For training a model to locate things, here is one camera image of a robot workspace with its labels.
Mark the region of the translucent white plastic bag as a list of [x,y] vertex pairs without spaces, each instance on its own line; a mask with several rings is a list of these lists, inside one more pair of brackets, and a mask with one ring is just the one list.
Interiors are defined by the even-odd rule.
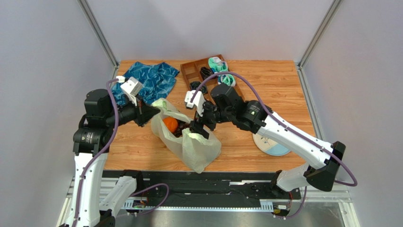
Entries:
[[160,113],[151,120],[152,132],[161,139],[166,147],[174,153],[188,168],[201,173],[211,162],[221,154],[221,142],[210,131],[209,138],[193,133],[189,129],[182,130],[182,136],[176,137],[169,131],[163,120],[173,117],[185,123],[190,123],[189,118],[181,113],[168,100],[160,98],[151,104],[160,109]]

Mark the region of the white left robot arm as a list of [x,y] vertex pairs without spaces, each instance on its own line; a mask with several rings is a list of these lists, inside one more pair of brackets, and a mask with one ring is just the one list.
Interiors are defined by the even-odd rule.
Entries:
[[104,166],[117,127],[131,121],[143,127],[160,112],[140,96],[136,98],[137,105],[127,103],[118,107],[106,89],[87,93],[84,101],[86,113],[73,135],[75,183],[64,227],[113,227],[128,197],[143,188],[141,171],[124,170],[113,189],[103,200],[100,199]]

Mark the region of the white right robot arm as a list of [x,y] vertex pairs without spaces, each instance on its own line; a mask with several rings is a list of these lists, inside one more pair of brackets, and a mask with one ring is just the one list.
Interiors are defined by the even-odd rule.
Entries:
[[277,171],[271,180],[275,189],[289,192],[310,185],[324,192],[332,190],[346,149],[344,144],[310,136],[257,100],[243,100],[233,87],[225,84],[214,87],[210,95],[213,102],[205,100],[200,91],[187,91],[186,108],[196,108],[191,132],[208,139],[207,129],[213,131],[218,123],[231,122],[241,130],[277,142],[305,160],[299,167]]

